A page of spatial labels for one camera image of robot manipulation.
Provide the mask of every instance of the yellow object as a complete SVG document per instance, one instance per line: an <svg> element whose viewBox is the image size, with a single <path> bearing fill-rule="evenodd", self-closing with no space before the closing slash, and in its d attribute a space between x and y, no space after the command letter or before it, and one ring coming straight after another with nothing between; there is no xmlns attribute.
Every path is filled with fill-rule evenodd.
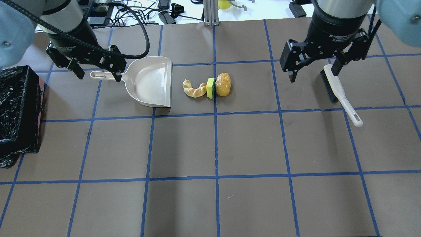
<svg viewBox="0 0 421 237"><path fill-rule="evenodd" d="M218 75L215 82L216 93L220 96L227 96L231 89L231 78L228 73Z"/></svg>
<svg viewBox="0 0 421 237"><path fill-rule="evenodd" d="M203 96L206 93L206 83L202 83L200 84L199 88L194 89L192 88L192 83L189 80L184 80L183 89L186 95L197 98Z"/></svg>
<svg viewBox="0 0 421 237"><path fill-rule="evenodd" d="M231 7L231 4L228 2L228 0L218 0L218 8L225 10Z"/></svg>
<svg viewBox="0 0 421 237"><path fill-rule="evenodd" d="M206 97L213 99L213 89L215 85L215 78L208 78L208 83L206 83Z"/></svg>

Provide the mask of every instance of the screw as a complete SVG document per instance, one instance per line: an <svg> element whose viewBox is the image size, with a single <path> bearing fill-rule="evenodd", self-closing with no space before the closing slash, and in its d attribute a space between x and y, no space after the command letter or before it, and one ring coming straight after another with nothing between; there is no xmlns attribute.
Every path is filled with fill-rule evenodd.
<svg viewBox="0 0 421 237"><path fill-rule="evenodd" d="M417 22L417 21L419 21L419 19L420 19L420 16L416 15L413 18L411 18L411 21L412 22Z"/></svg>

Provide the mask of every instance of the white dustpan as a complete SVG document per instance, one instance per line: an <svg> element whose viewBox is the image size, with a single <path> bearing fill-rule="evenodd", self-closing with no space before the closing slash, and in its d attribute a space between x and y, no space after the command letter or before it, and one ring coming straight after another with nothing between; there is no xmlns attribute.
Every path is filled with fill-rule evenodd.
<svg viewBox="0 0 421 237"><path fill-rule="evenodd" d="M173 63L166 57L134 60L121 74L129 95L149 107L171 107L171 73ZM109 72L91 72L92 79L115 81Z"/></svg>

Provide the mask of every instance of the grid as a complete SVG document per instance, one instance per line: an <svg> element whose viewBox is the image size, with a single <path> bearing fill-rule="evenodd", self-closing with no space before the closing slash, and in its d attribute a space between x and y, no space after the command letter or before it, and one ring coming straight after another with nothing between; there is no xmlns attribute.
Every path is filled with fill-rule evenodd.
<svg viewBox="0 0 421 237"><path fill-rule="evenodd" d="M229 113L229 112L218 112L217 109L217 103L216 100L217 98L213 99L213 105L214 105L214 112L213 113L191 113L191 114L176 114L176 115L156 115L156 109L153 108L152 111L152 115L151 116L125 116L125 117L100 117L100 118L96 118L95 117L95 112L96 112L96 106L98 103L98 99L99 99L99 93L101 90L101 83L102 81L99 81L98 83L98 89L97 89L97 93L96 93L96 99L95 99L95 104L93 107L93 112L92 112L92 117L91 118L83 118L83 119L57 119L57 120L43 120L43 123L56 123L56 122L82 122L82 121L90 121L90 127L89 127L89 132L88 132L88 136L86 138L86 144L85 144L85 150L83 153L83 159L82 159L82 165L80 168L80 174L79 174L79 178L77 180L43 180L43 181L17 181L17 177L19 175L19 171L20 171L20 167L22 164L22 161L24 159L24 154L22 154L21 159L19 160L19 164L17 167L17 171L15 173L14 176L14 180L10 181L10 182L0 182L0 185L11 185L7 200L6 200L6 204L4 206L2 215L1 215L1 219L0 219L0 227L3 223L3 219L4 216L6 214L7 208L8 208L8 204L14 189L14 186L16 184L40 184L40 183L75 183L77 184L77 189L76 189L76 193L75 193L75 198L74 198L74 203L73 203L73 207L72 207L72 213L71 213L71 217L70 217L70 223L69 223L69 227L68 227L68 232L67 232L67 236L69 237L71 234L71 230L72 230L72 223L73 223L73 218L75 215L75 209L77 206L77 200L78 200L78 195L79 195L79 190L80 190L80 185L82 183L110 183L110 182L136 182L136 181L144 181L145 182L145 191L144 191L144 203L143 203L143 215L142 215L142 221L140 223L141 225L141 237L144 236L144 228L145 228L145 218L146 218L146 211L147 211L147 198L148 198L148 187L149 187L149 182L155 182L155 181L165 181L165 180L206 180L206 179L210 179L210 180L215 180L216 183L216 233L217 236L219 237L221 235L221 230L220 230L220 214L219 214L219 179L231 179L231 178L280 178L280 177L285 177L288 178L289 180L289 187L290 187L290 195L291 195L291 205L292 205L292 209L293 209L293 216L294 216L294 223L295 223L295 228L296 228L296 235L300 236L300 230L299 230L299 221L298 221L298 217L297 217L297 210L296 210L296 203L295 203L295 196L294 196L294 187L293 187L293 180L292 177L308 177L308 176L338 176L338 175L359 175L361 178L361 182L364 188L364 193L365 193L365 197L367 200L367 204L369 207L369 211L371 214L371 219L373 221L373 225L374 225L374 229L376 232L377 236L380 236L380 230L377 226L376 223L376 218L374 216L374 212L373 212L373 208L371 205L371 201L370 201L370 196L368 193L368 189L367 189L367 185L365 183L365 175L376 175L376 174L395 174L395 173L421 173L421 170L382 170L382 171L363 171L361 168L361 164L360 164L360 160L359 160L359 156L358 156L358 152L355 146L355 142L354 142L354 138L352 135L352 131L351 131L351 127L349 124L349 120L348 117L345 113L345 110L343 108L333 108L333 109L327 109L325 111L342 111L343 115L344 115L344 119L346 122L346 126L347 126L347 130L349 133L349 138L351 140L351 144L352 144L352 148L354 151L354 155L355 155L355 159L357 162L357 166L358 166L358 171L357 172L319 172L319 173L292 173L291 169L290 169L290 163L289 163L289 157L288 157L288 150L287 150L287 146L286 146L286 138L285 138L285 129L284 129L284 122L283 122L283 117L282 115L285 113L300 113L300 112L320 112L322 111L321 109L298 109L298 110L283 110L281 108L281 104L280 104L280 99L279 99L279 93L278 93L278 88L277 88L277 79L276 79L276 75L275 75L275 62L277 62L277 59L273 58L272 55L272 46L270 43L270 37L269 37L269 31L268 31L268 27L266 24L266 20L264 20L264 26L265 26L265 32L266 32L266 38L267 38L267 43L268 43L268 50L270 53L270 59L267 60L254 60L254 61L234 61L234 62L218 62L216 60L216 32L215 32L215 26L213 26L213 62L207 62L207 63L188 63L188 64L174 64L174 67L182 67L182 66L190 66L190 65L213 65L213 76L216 78L217 74L216 74L216 66L217 65L221 65L221 64L242 64L242 63L257 63L257 62L270 62L271 63L271 67L272 67L272 77L273 77L273 82L274 82L274 89L275 89L275 95L276 95L276 101L277 101L277 110L266 110L266 111L238 111L238 112L233 112L233 113ZM109 35L109 40L108 40L108 45L111 44L111 38L112 38L112 34L113 34L113 29L111 28L110 31L110 35ZM159 49L158 49L158 55L160 56L160 52L161 52L161 44L162 44L162 35L163 35L163 27L160 27L160 40L159 40ZM421 108L421 105L407 105L406 101L405 101L405 96L399 86L399 83L396 79L396 76L394 74L394 71L389 63L388 58L389 57L405 57L405 56L420 56L421 54L391 54L391 55L387 55L383 49L383 46L381 44L381 40L378 37L378 35L376 35L376 39L380 45L380 48L382 50L383 55L374 55L374 56L367 56L369 58L371 57L379 57L379 58L385 58L388 68L390 70L390 73L394 79L394 82L396 83L396 87L400 93L400 96L404 102L403 106L386 106L386 107L376 107L376 108L372 108L372 107L358 107L355 108L355 110L383 110L383 109L403 109L406 108L408 110L408 113L410 115L410 118L412 120L414 129L416 130L419 139L421 140L421 133L420 133L420 129L414 119L414 116L412 115L411 112L411 108ZM50 67L49 71L37 71L36 73L48 73L48 77L47 80L45 82L45 86L47 86L49 78L51 76L52 73L55 72L63 72L63 70L53 70L53 64ZM286 162L286 167L287 167L287 173L280 173L280 174L261 174L261 175L219 175L219 166L218 166L218 116L228 116L228 115L234 115L234 114L266 114L266 113L278 113L279 114L279 119L280 119L280 128L281 128L281 132L282 132L282 142L283 142L283 149L285 152L285 162ZM211 175L211 176L186 176L186 177L165 177L165 178L151 178L149 176L150 174L150 166L151 166L151 153L152 153L152 143L153 143L153 135L154 135L154 125L155 125L155 118L165 118L165 117L190 117L190 116L213 116L214 117L214 127L215 127L215 175ZM116 120L116 119L151 119L151 132L150 132L150 138L149 138L149 152L148 152L148 160L147 160L147 175L146 178L127 178L127 179L97 179L97 180L84 180L82 179L82 175L83 175L83 170L84 170L84 165L85 165L85 159L86 159L86 155L87 155L87 151L88 151L88 147L89 147L89 142L90 142L90 138L91 138L91 131L94 125L95 121L101 121L101 120Z"/></svg>

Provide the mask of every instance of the dustpan handle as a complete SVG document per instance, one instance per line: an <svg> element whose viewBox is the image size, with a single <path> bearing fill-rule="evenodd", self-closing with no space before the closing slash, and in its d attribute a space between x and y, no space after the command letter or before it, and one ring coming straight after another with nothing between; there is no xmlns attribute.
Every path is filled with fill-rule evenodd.
<svg viewBox="0 0 421 237"><path fill-rule="evenodd" d="M112 73L92 71L90 74L92 79L115 81Z"/></svg>

